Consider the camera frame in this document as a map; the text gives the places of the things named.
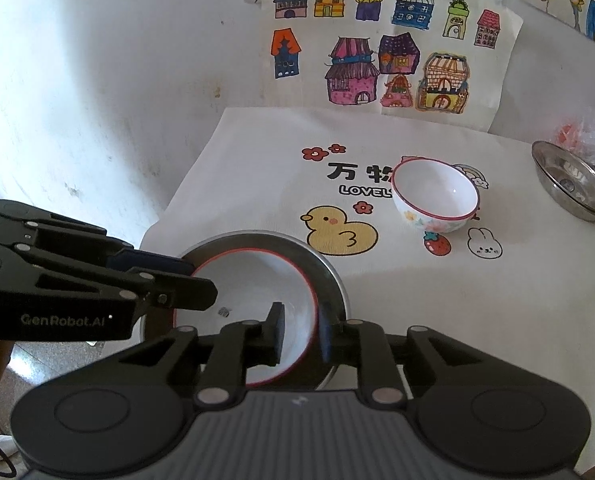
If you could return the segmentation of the deep steel bowl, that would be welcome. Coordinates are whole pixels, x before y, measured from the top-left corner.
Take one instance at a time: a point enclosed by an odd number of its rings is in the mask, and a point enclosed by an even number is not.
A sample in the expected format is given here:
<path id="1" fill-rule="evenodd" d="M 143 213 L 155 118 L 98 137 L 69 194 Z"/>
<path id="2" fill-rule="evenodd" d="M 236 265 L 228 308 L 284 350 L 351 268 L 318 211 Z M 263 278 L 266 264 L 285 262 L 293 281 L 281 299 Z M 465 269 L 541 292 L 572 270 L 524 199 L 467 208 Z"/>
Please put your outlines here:
<path id="1" fill-rule="evenodd" d="M 268 389 L 321 389 L 337 368 L 322 360 L 319 323 L 348 317 L 340 275 L 320 252 L 296 238 L 269 231 L 217 235 L 186 250 L 194 278 L 212 281 L 218 295 L 205 311 L 177 308 L 145 315 L 145 340 L 191 325 L 201 336 L 224 326 L 265 321 L 274 304 L 284 307 L 281 359 L 246 372 L 246 384 Z"/>

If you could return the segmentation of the floral white ceramic bowl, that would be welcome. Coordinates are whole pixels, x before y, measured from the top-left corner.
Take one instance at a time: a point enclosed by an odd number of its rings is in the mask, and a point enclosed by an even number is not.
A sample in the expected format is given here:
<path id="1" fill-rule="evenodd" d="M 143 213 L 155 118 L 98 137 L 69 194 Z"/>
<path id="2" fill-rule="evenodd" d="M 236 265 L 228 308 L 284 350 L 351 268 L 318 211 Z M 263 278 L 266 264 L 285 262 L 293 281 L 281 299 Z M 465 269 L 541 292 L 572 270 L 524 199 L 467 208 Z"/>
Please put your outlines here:
<path id="1" fill-rule="evenodd" d="M 408 226 L 439 234 L 462 229 L 481 204 L 479 191 L 463 172 L 434 158 L 401 159 L 391 175 L 391 190 Z"/>

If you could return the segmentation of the steel plate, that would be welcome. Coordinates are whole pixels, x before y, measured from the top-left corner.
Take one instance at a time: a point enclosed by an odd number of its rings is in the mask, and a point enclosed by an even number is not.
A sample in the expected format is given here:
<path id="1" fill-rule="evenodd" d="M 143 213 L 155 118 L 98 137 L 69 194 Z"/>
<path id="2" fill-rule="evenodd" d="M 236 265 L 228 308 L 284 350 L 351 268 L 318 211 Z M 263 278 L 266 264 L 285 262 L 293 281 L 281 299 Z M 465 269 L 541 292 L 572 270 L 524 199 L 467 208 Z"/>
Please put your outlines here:
<path id="1" fill-rule="evenodd" d="M 574 217 L 587 222 L 595 222 L 595 208 L 581 204 L 567 195 L 555 196 L 555 202 Z"/>
<path id="2" fill-rule="evenodd" d="M 547 141 L 531 148 L 540 184 L 569 214 L 595 222 L 595 170 L 584 159 Z"/>
<path id="3" fill-rule="evenodd" d="M 538 180 L 561 208 L 578 219 L 595 222 L 595 179 L 553 178 L 540 172 Z"/>

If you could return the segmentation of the white printed table cloth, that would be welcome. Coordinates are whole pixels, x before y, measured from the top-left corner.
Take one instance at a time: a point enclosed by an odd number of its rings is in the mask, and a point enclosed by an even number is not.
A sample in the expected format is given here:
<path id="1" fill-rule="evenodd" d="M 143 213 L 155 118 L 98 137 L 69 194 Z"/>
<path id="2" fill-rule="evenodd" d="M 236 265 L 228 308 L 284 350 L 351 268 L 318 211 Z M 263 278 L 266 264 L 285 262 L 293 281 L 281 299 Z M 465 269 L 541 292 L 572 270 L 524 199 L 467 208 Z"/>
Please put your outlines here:
<path id="1" fill-rule="evenodd" d="M 407 226 L 383 180 L 406 156 L 483 180 L 474 221 L 445 256 Z M 593 429 L 578 466 L 595 466 L 595 223 L 541 187 L 529 144 L 465 128 L 307 108 L 230 108 L 142 247 L 180 256 L 206 238 L 268 230 L 305 240 L 308 211 L 333 206 L 378 232 L 335 256 L 352 314 L 401 333 L 423 324 L 566 385 Z"/>

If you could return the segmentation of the colourful houses drawing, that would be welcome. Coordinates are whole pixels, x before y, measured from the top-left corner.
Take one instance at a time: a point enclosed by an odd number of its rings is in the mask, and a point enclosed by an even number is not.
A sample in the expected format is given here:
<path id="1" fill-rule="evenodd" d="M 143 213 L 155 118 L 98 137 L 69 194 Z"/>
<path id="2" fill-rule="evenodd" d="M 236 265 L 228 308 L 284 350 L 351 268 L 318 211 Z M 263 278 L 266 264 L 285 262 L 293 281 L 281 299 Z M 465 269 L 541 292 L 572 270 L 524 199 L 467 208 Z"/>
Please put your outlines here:
<path id="1" fill-rule="evenodd" d="M 494 0 L 260 0 L 262 95 L 486 131 L 522 25 Z"/>

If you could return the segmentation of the clear plastic bag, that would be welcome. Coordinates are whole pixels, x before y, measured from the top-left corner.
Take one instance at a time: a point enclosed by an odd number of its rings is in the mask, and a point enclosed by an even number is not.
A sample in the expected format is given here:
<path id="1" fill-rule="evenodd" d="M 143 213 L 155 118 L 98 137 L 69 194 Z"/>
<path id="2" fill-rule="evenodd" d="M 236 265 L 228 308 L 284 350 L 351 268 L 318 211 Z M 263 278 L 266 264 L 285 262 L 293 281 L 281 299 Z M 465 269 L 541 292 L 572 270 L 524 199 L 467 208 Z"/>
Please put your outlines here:
<path id="1" fill-rule="evenodd" d="M 595 167 L 595 110 L 591 108 L 582 116 L 563 122 L 555 130 L 553 140 Z"/>

